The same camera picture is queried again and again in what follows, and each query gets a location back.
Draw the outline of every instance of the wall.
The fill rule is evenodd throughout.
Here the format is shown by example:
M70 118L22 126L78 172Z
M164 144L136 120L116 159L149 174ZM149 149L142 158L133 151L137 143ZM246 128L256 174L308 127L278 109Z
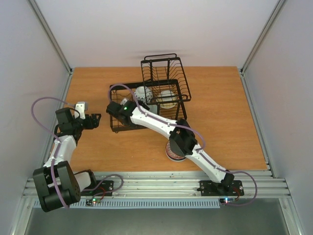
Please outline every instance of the wall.
M246 72L278 177L313 231L313 1L288 0Z
M276 0L37 0L72 67L140 66L177 52L185 66L245 62Z
M30 106L41 96L61 97L67 72L27 1L0 1L0 22L0 234L8 234L48 138L32 120ZM46 126L56 106L43 101L36 107Z

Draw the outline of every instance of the brown wood surface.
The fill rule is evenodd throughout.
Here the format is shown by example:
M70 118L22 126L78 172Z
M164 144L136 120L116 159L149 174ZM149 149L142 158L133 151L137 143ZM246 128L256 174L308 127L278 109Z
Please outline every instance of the brown wood surface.
M206 152L227 169L266 169L237 68L185 67L185 73L192 96L185 103L188 122L204 136ZM152 130L112 132L105 112L109 85L141 81L140 68L75 68L67 101L87 101L87 113L102 118L97 129L83 131L71 159L73 170L199 170L188 159L168 159L166 138Z

